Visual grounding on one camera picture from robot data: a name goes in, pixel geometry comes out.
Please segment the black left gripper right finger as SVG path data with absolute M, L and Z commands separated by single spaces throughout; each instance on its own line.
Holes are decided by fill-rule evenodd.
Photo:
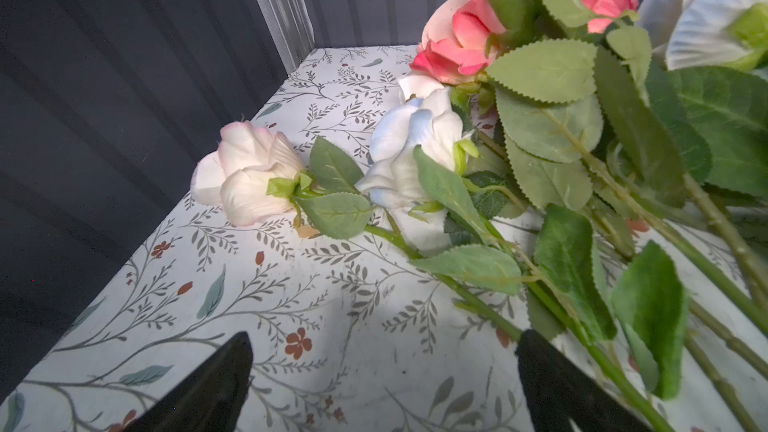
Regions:
M 516 355 L 536 432 L 649 429 L 537 331 L 528 329 L 521 334 Z

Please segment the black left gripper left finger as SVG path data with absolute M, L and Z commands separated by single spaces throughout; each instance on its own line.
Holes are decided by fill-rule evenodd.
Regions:
M 247 398 L 252 363 L 249 336 L 239 332 L 127 429 L 233 432 Z

